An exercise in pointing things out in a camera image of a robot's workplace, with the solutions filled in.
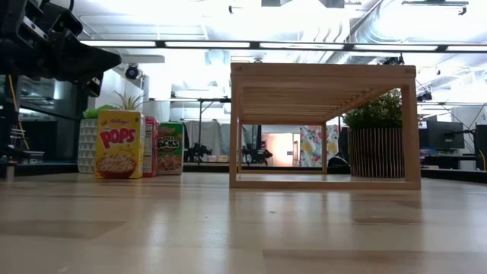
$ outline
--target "cereal bowl image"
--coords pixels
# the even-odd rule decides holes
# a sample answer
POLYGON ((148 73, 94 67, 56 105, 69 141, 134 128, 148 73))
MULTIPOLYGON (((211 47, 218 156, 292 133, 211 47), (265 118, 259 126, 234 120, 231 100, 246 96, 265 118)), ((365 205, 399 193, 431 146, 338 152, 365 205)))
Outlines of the cereal bowl image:
POLYGON ((97 161, 97 172, 107 179, 127 179, 137 168, 133 157, 125 155, 106 155, 97 161))

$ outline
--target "green plant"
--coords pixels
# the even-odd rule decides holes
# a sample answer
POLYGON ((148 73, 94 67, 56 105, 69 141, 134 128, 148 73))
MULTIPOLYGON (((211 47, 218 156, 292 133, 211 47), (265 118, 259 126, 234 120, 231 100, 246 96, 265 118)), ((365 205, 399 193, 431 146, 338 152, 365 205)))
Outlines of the green plant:
POLYGON ((85 119, 98 119, 98 114, 101 110, 118 110, 118 108, 112 105, 104 105, 95 110, 85 110, 83 116, 85 119))
POLYGON ((137 110, 137 107, 145 103, 144 101, 140 102, 140 100, 144 97, 144 94, 139 96, 127 96, 127 94, 120 94, 114 91, 116 95, 120 97, 122 104, 115 104, 121 110, 137 110))
POLYGON ((350 110, 343 121, 351 129, 400 128, 403 126, 401 92, 394 89, 362 107, 350 110))

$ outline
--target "wooden floor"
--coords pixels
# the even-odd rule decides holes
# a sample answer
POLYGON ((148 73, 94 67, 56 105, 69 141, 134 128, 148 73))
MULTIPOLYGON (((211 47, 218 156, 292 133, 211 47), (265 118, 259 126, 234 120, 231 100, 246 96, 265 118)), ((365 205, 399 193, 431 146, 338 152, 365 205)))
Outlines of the wooden floor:
POLYGON ((1 274, 470 274, 487 184, 229 190, 227 174, 25 177, 0 186, 1 274))

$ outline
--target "computer monitor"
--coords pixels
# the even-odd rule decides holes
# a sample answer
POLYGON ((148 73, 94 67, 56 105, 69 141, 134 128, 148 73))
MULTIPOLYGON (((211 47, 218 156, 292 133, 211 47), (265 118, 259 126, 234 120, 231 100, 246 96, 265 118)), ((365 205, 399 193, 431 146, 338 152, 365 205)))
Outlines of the computer monitor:
POLYGON ((462 123, 428 121, 426 127, 429 147, 465 148, 462 123))

